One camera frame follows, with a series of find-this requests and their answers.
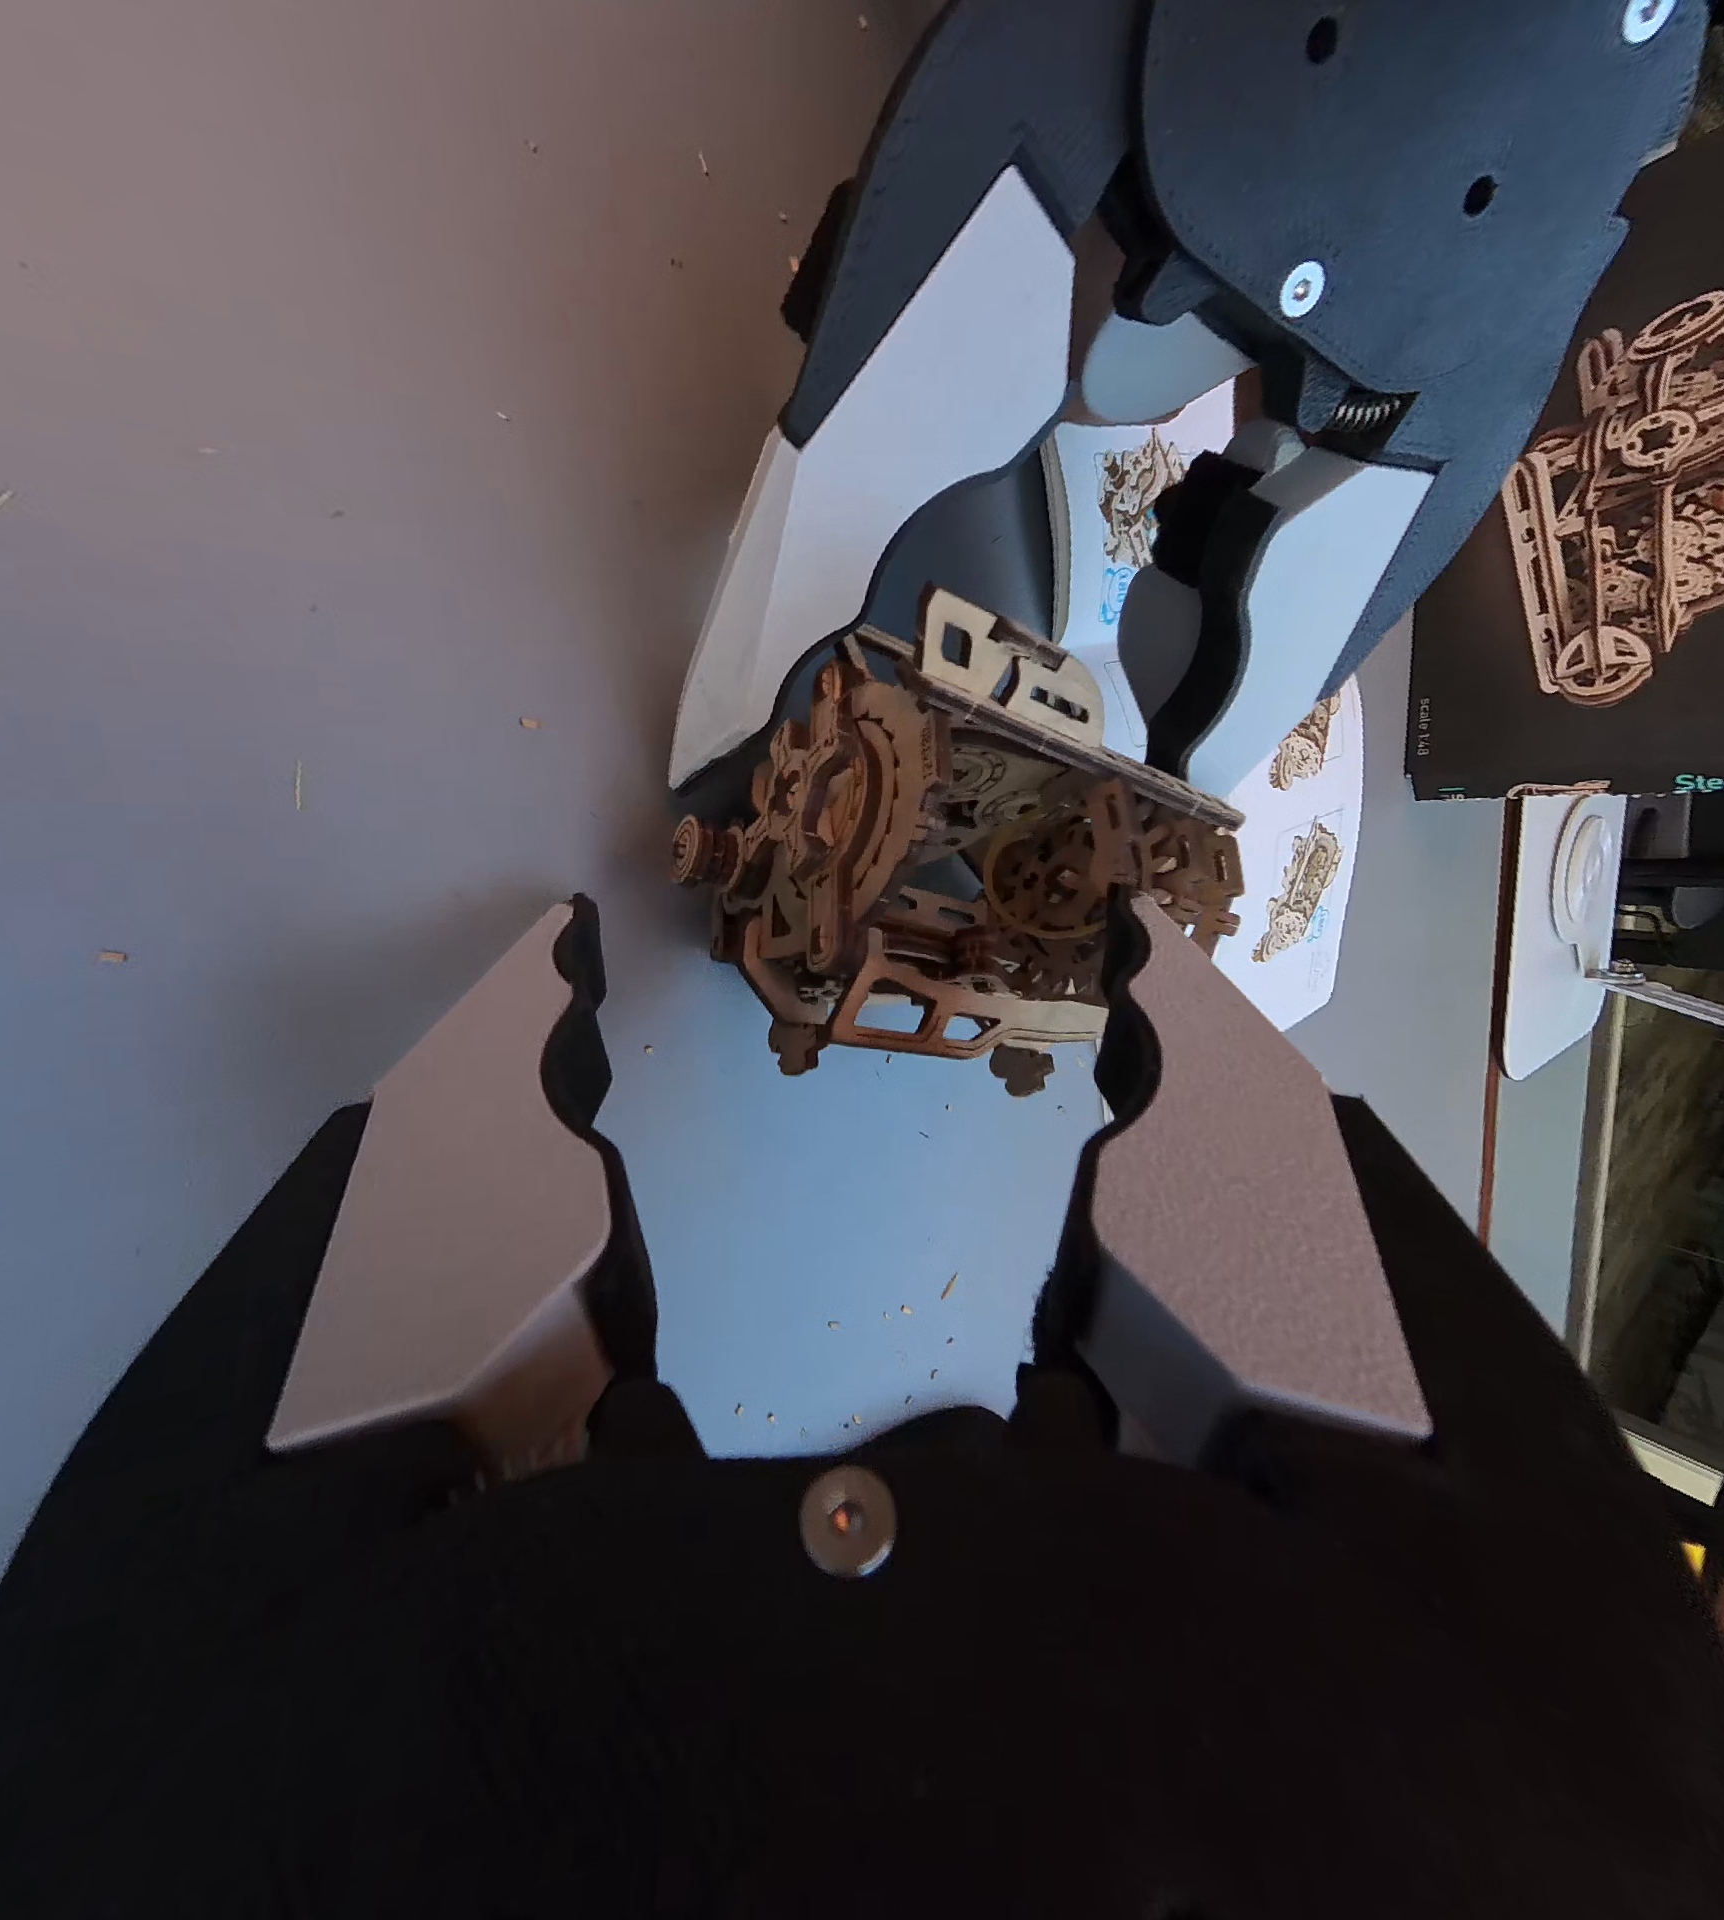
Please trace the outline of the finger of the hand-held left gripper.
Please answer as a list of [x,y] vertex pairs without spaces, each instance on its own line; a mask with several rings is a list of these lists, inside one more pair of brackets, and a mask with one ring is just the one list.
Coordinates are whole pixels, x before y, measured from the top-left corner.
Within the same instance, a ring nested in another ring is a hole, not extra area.
[[1160,495],[1154,557],[1118,615],[1145,765],[1245,778],[1325,697],[1433,481],[1266,418],[1199,455]]
[[776,423],[684,671],[672,793],[749,740],[800,661],[849,631],[903,525],[1012,469],[1070,390],[1095,423],[1161,421],[1254,366],[1197,313],[1110,313],[1070,376],[1074,292],[1067,230],[1009,160],[819,423]]

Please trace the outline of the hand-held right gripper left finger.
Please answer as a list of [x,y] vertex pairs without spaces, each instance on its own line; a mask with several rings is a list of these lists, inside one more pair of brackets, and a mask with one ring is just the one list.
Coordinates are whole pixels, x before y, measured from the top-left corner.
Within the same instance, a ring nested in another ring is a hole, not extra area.
[[618,1149],[599,909],[547,909],[376,1084],[266,1446],[435,1425],[498,1479],[585,1458],[658,1374]]

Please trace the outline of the metal bracket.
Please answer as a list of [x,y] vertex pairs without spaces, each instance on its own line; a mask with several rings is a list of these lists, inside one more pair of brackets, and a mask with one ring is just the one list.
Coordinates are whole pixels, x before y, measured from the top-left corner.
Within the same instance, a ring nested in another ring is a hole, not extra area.
[[1684,1019],[1724,1030],[1722,1002],[1694,997],[1682,988],[1649,979],[1632,967],[1612,964],[1605,968],[1590,968],[1583,972],[1583,980],[1607,995],[1632,999],[1664,1013],[1679,1014]]

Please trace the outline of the black model kit box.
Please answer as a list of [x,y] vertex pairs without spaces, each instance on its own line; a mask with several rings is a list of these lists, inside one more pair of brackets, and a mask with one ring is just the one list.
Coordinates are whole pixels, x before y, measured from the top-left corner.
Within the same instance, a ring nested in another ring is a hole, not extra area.
[[1414,609],[1422,803],[1724,796],[1724,127],[1623,220],[1529,442]]

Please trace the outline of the wooden mechanical model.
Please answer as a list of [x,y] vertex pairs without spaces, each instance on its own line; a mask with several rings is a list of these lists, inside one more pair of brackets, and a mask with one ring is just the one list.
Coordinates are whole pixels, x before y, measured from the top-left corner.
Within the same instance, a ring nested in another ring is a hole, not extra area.
[[949,591],[921,593],[914,641],[835,641],[737,817],[672,842],[781,1074],[844,1046],[983,1062],[1028,1098],[1053,1049],[1104,1034],[1115,895],[1205,955],[1238,932],[1240,814],[1104,722],[1088,665]]

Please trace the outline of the grey desk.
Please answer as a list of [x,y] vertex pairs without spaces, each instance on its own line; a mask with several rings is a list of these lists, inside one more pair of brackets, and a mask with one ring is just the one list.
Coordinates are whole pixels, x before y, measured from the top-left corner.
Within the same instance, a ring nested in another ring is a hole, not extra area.
[[934,4],[0,4],[0,1578],[315,1129],[599,906],[719,1454],[1008,1409],[1090,1062],[783,1079],[665,757]]

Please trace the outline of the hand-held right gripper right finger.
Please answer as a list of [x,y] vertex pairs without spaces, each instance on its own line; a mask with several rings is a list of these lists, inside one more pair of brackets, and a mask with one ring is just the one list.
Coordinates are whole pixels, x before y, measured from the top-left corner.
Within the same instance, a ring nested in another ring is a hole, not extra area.
[[1130,1445],[1201,1466],[1276,1416],[1417,1446],[1425,1395],[1330,1090],[1147,895],[1114,889],[1084,1142],[1034,1322]]

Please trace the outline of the white instruction booklet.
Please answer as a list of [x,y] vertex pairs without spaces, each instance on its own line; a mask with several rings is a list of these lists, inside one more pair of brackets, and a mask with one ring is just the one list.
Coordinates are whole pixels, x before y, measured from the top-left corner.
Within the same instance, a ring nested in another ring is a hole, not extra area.
[[[1120,661],[1120,619],[1138,568],[1151,563],[1160,490],[1219,452],[1236,431],[1228,381],[1151,423],[1062,423],[1039,448],[1049,523],[1052,642],[1097,684],[1104,743],[1142,758],[1145,724]],[[1219,972],[1277,1029],[1321,1011],[1360,847],[1363,708],[1342,684],[1281,737],[1271,757],[1223,793],[1242,812],[1238,931],[1212,955]]]

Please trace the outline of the white rounded panel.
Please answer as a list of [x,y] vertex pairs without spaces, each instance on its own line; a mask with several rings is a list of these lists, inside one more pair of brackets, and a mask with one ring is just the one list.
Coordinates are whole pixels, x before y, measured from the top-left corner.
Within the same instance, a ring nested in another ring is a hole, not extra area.
[[1524,796],[1506,867],[1497,1070],[1524,1083],[1601,1014],[1618,919],[1623,796]]

